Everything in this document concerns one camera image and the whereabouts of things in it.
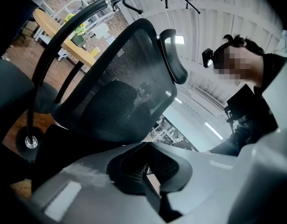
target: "yellow flowers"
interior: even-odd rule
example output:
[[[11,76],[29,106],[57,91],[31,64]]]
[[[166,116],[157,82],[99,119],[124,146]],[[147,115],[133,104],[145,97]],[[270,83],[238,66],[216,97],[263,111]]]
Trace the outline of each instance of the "yellow flowers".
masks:
[[[72,17],[74,16],[74,14],[70,13],[68,14],[65,19],[63,20],[63,23],[67,23]],[[83,35],[86,32],[85,29],[85,22],[83,22],[79,27],[76,28],[75,30],[77,35]]]

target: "metal hook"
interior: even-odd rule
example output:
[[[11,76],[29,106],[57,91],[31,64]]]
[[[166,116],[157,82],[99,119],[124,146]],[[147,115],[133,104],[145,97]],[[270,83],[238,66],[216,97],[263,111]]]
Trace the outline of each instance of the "metal hook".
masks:
[[[192,5],[188,0],[184,0],[187,4],[189,4],[198,14],[200,14],[200,11],[197,10],[195,6]]]
[[[112,11],[116,12],[115,6],[116,6],[116,4],[118,4],[118,2],[114,2],[114,3],[112,4]]]
[[[135,12],[137,12],[139,15],[143,14],[143,10],[137,9],[137,8],[135,8],[135,7],[133,7],[133,6],[129,5],[129,4],[127,4],[127,3],[126,3],[126,0],[123,0],[123,4],[124,4],[125,7],[129,8],[129,9],[135,11]]]
[[[186,0],[186,9],[188,9],[189,0]],[[165,9],[168,9],[168,0],[165,0]]]

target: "wooden floor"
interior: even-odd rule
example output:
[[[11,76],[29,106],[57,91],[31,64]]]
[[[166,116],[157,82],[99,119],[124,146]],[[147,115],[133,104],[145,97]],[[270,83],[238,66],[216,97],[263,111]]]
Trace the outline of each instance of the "wooden floor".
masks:
[[[13,42],[13,47],[10,47],[7,51],[7,55],[10,61],[16,65],[20,70],[22,70],[30,78],[35,70],[36,64],[44,51],[42,45],[36,42],[33,38],[27,37],[25,40],[18,38]],[[45,82],[52,85],[57,90],[60,89],[67,75],[73,68],[72,63],[62,59],[60,62],[54,59],[46,77]],[[63,100],[66,99],[69,94],[74,90],[76,85],[84,76],[84,73],[79,71],[71,84],[69,85],[66,93],[63,96]],[[43,132],[47,128],[54,124],[54,120],[50,114],[39,114],[35,113],[34,126],[40,128]],[[8,148],[18,153],[15,146],[15,137],[19,129],[26,125],[26,114],[23,114],[9,130],[6,137],[3,140],[3,144]],[[23,194],[24,196],[30,195],[30,182],[14,185],[14,188],[18,193]]]

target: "chrome base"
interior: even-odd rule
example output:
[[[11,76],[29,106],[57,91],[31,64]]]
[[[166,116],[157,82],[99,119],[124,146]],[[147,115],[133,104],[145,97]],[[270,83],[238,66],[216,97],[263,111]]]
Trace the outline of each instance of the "chrome base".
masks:
[[[29,142],[28,136],[25,138],[25,145],[27,148],[36,148],[37,144],[38,142],[35,136],[32,136],[32,143]]]

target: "mesh chair back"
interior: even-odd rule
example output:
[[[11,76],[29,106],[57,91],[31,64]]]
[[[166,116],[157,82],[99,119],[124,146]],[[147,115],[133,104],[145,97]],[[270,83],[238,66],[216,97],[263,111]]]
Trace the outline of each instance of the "mesh chair back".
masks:
[[[53,113],[65,128],[95,139],[142,141],[173,102],[176,86],[152,24],[127,27]]]
[[[160,43],[162,46],[163,57],[168,69],[177,84],[184,84],[188,78],[188,72],[183,67],[177,55],[175,45],[176,31],[167,29],[160,34]]]

